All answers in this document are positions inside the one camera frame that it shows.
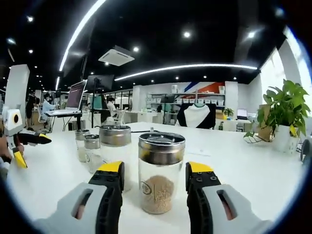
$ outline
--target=metal lid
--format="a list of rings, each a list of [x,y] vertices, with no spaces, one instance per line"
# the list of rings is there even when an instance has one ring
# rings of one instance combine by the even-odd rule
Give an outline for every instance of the metal lid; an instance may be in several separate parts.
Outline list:
[[[99,129],[101,142],[108,145],[124,146],[131,143],[131,128],[122,125],[104,125]]]
[[[174,133],[144,133],[140,135],[139,158],[155,165],[172,165],[183,160],[185,138]]]
[[[84,136],[90,134],[88,129],[78,129],[75,131],[76,140],[84,140]]]
[[[94,150],[101,147],[99,135],[90,134],[86,135],[84,138],[84,147],[86,149]]]

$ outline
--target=potted plant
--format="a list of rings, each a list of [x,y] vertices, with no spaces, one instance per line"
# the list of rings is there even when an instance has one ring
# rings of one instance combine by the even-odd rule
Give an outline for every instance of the potted plant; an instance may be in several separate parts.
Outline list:
[[[297,146],[300,133],[306,135],[305,117],[310,112],[305,104],[304,95],[308,93],[298,83],[284,80],[282,90],[277,87],[269,87],[263,95],[265,102],[270,105],[269,115],[264,119],[263,109],[258,110],[258,122],[272,127],[274,148],[278,151],[293,150],[291,146]]]
[[[227,117],[232,117],[234,115],[234,111],[231,108],[225,108],[223,114],[225,115],[224,119],[227,119]]]

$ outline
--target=spice jar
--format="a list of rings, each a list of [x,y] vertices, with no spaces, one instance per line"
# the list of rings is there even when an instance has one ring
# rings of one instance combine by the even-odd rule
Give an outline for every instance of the spice jar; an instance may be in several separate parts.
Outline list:
[[[86,162],[86,153],[84,150],[84,136],[87,134],[90,134],[89,130],[87,129],[79,129],[75,131],[78,160],[80,162]]]
[[[99,135],[86,135],[84,139],[84,149],[89,172],[95,173],[103,163],[106,163],[101,155]]]
[[[123,191],[131,189],[131,128],[121,125],[104,125],[99,129],[103,158],[105,161],[123,161],[125,178]]]
[[[172,208],[183,163],[185,138],[171,133],[139,137],[140,203],[145,212],[163,214]]]

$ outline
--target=black ceiling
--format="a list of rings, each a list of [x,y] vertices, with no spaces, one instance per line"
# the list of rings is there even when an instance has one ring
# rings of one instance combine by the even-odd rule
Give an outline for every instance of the black ceiling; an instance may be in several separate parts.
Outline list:
[[[58,70],[67,44],[79,22],[96,0],[7,1],[2,9],[11,9],[11,20],[3,31],[1,64],[7,78],[9,66],[27,63],[30,68],[29,90],[54,90]],[[84,78],[95,74],[116,77],[155,68],[196,64],[234,63],[260,67],[274,47],[284,40],[284,23],[275,17],[269,0],[107,0],[84,27],[70,50],[64,66],[72,71],[60,79],[59,88],[80,80],[82,60],[88,60]],[[32,23],[26,16],[33,16]],[[190,38],[183,32],[189,31]],[[253,39],[248,33],[256,31]],[[6,43],[14,38],[16,45]],[[135,60],[121,67],[105,66],[98,59],[118,45],[132,51]],[[15,59],[12,62],[7,49]],[[258,71],[229,68],[189,68],[147,74],[115,82],[113,90],[131,88],[133,83],[151,84],[184,81],[224,81],[237,77],[249,83]],[[6,79],[0,79],[0,88]]]

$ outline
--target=white flower pot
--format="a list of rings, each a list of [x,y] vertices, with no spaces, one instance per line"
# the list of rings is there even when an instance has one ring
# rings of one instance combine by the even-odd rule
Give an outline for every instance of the white flower pot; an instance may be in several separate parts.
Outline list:
[[[290,127],[279,125],[275,130],[273,148],[279,152],[293,154],[296,152],[299,138],[290,135]]]

